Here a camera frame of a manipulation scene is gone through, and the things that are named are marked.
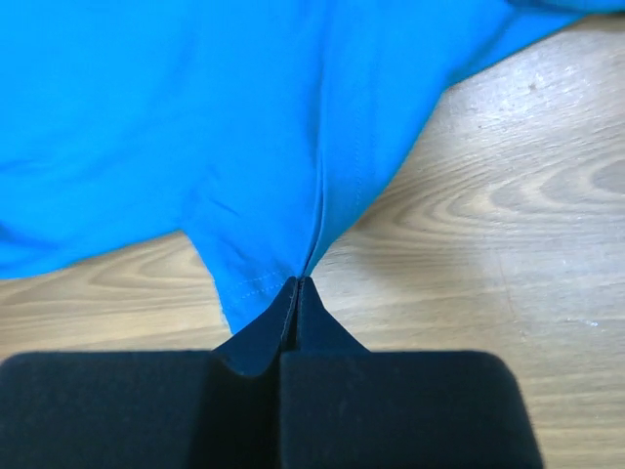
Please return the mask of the blue t shirt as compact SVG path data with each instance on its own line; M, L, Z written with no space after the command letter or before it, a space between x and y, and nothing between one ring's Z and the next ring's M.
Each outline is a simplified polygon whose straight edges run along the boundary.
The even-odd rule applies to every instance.
M181 230L232 330L308 274L440 95L595 1L5 1L1 275Z

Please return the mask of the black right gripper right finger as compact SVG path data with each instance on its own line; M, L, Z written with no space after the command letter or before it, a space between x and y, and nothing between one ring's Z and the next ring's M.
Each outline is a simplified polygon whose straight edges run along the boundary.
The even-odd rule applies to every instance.
M299 285L280 359L284 468L540 468L518 381L484 351L372 352Z

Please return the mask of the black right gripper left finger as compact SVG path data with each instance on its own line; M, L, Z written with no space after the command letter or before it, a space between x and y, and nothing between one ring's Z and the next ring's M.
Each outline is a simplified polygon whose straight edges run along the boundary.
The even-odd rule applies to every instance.
M273 468L298 282L218 348L35 352L1 366L5 468Z

